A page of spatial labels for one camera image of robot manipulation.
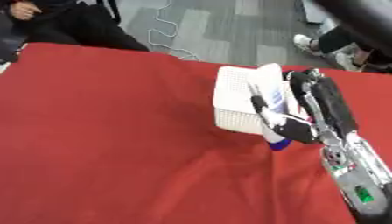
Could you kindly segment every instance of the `person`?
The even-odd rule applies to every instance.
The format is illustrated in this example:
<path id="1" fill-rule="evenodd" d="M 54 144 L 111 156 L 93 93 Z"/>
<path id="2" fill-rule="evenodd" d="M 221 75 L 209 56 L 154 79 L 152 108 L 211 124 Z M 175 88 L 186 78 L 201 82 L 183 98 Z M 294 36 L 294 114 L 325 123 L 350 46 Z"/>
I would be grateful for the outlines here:
<path id="1" fill-rule="evenodd" d="M 149 49 L 125 33 L 100 5 L 77 0 L 8 1 L 5 11 L 28 42 L 75 46 L 98 46 L 148 52 Z"/>
<path id="2" fill-rule="evenodd" d="M 348 71 L 361 71 L 366 65 L 380 70 L 387 70 L 392 67 L 392 58 L 357 39 L 341 26 L 335 27 L 318 39 L 298 34 L 294 36 L 293 40 L 296 47 L 317 57 L 334 53 L 355 43 L 359 48 L 354 55 L 348 56 L 343 52 L 337 52 L 334 55 L 336 62 Z"/>

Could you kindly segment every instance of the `black pants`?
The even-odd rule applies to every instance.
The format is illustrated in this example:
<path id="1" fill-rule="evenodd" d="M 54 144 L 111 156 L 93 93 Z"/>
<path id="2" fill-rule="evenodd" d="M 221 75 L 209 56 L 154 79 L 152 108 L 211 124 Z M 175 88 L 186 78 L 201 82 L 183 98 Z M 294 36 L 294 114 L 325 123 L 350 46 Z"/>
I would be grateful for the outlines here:
<path id="1" fill-rule="evenodd" d="M 367 60 L 369 63 L 382 64 L 392 62 L 392 58 L 359 40 L 341 26 L 337 26 L 333 30 L 318 38 L 318 47 L 322 53 L 332 53 L 339 50 L 340 48 L 349 46 L 352 43 L 355 43 L 361 50 L 365 52 L 371 52 L 373 50 L 369 59 Z"/>
<path id="2" fill-rule="evenodd" d="M 79 3 L 55 17 L 16 22 L 29 42 L 76 46 L 99 46 L 148 52 L 149 49 L 126 34 L 109 12 L 99 4 Z"/>

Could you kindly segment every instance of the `blue bottle cap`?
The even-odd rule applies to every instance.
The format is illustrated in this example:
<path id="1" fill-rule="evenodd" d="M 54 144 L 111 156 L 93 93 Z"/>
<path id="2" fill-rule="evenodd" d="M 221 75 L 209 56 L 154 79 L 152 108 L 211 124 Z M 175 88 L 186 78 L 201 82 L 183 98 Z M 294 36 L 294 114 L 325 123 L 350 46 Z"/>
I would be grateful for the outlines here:
<path id="1" fill-rule="evenodd" d="M 281 151 L 281 150 L 284 150 L 284 148 L 286 148 L 287 146 L 289 146 L 290 143 L 291 143 L 291 140 L 285 138 L 284 140 L 277 142 L 277 143 L 269 143 L 269 147 L 273 151 Z"/>

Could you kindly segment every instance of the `gray carpet floor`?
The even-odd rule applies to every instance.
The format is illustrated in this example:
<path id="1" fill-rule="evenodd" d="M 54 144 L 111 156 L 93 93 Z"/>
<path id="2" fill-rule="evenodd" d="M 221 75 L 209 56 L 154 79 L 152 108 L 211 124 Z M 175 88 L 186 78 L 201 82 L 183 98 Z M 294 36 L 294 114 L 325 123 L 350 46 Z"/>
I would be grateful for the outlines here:
<path id="1" fill-rule="evenodd" d="M 155 19 L 168 0 L 118 0 L 121 27 L 154 52 L 179 57 L 185 52 L 148 45 L 148 30 L 173 32 L 173 25 Z M 322 59 L 300 52 L 292 44 L 296 33 L 313 35 L 299 0 L 172 0 L 162 18 L 178 24 L 178 36 L 154 32 L 152 41 L 186 49 L 201 61 L 241 66 L 281 65 L 329 67 Z"/>

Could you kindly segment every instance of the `person's hand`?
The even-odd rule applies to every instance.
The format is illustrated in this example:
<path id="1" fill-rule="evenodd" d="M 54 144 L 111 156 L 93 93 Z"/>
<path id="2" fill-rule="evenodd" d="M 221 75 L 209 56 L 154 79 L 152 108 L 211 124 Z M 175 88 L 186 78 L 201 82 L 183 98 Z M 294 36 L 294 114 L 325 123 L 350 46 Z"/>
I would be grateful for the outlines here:
<path id="1" fill-rule="evenodd" d="M 35 13 L 41 13 L 42 10 L 31 2 L 17 2 L 10 6 L 10 14 L 19 20 L 30 20 Z"/>

